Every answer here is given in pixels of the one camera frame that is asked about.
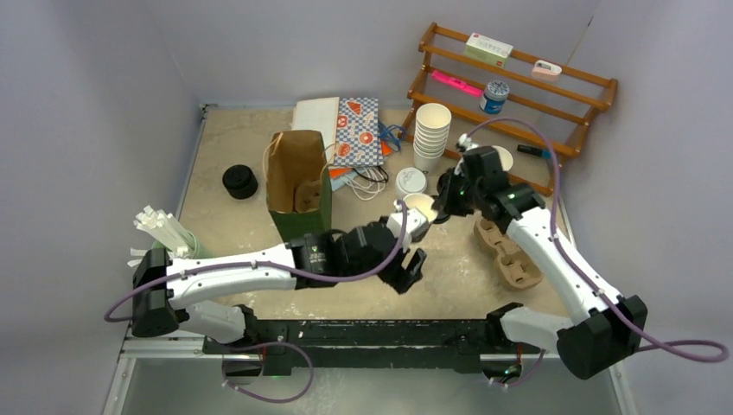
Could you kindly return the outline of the dark takeout coffee cup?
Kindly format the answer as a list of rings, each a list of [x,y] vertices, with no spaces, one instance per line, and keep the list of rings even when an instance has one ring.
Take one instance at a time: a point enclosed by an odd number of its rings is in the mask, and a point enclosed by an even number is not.
[[[421,241],[437,219],[433,208],[434,198],[424,193],[408,194],[403,198],[408,211],[407,232],[415,243]]]

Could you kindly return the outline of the brown pulp cup carrier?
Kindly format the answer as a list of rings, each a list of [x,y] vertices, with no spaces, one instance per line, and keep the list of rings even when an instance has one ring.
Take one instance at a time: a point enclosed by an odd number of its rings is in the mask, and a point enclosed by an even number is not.
[[[320,209],[322,182],[314,180],[301,183],[294,192],[293,211],[304,214]]]

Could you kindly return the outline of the green paper bag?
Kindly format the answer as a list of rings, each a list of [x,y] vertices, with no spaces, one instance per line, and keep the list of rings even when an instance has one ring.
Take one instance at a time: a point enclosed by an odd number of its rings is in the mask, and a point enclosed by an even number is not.
[[[319,131],[280,131],[264,153],[267,210],[282,241],[323,233],[332,225],[332,190],[328,161]],[[293,211],[295,189],[303,182],[322,182],[320,209]]]

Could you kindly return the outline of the single black coffee lid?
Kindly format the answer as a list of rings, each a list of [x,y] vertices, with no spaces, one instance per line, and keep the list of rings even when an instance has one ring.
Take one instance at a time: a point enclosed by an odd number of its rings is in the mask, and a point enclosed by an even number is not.
[[[433,198],[434,202],[433,202],[433,204],[431,205],[431,208],[432,208],[432,209],[433,209],[434,211],[436,211],[436,212],[437,212],[437,216],[436,216],[436,218],[434,219],[434,221],[433,221],[433,224],[434,224],[434,225],[441,225],[441,224],[443,224],[443,223],[447,222],[447,221],[448,221],[448,220],[450,219],[450,214],[446,214],[446,213],[445,213],[445,212],[444,212],[444,211],[443,211],[443,210],[442,210],[442,209],[441,209],[441,208],[440,208],[440,207],[439,207],[439,206],[437,205],[438,195],[433,195],[433,196],[432,196],[432,198]]]

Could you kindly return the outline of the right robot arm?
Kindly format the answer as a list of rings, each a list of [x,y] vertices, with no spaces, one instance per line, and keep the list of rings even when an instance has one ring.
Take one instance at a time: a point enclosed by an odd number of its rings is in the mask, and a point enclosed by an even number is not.
[[[540,313],[511,303],[488,315],[488,346],[505,352],[525,343],[558,354],[577,378],[587,380],[635,354],[637,329],[647,320],[647,306],[637,296],[624,297],[594,273],[555,225],[542,197],[525,183],[512,185],[491,146],[465,150],[454,169],[441,177],[433,206],[445,214],[474,212],[492,221],[539,268],[557,292],[568,316]]]

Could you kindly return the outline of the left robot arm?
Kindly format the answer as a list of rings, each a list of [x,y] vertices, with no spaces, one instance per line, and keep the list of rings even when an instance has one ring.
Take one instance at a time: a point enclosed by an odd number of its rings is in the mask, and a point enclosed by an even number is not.
[[[429,228],[414,215],[393,215],[348,233],[306,234],[248,254],[172,259],[163,248],[150,249],[133,277],[131,333],[150,338],[183,329],[248,353],[258,341],[253,312],[217,305],[214,298],[333,287],[373,275],[403,294],[421,279],[427,255],[418,249],[408,265],[402,262]]]

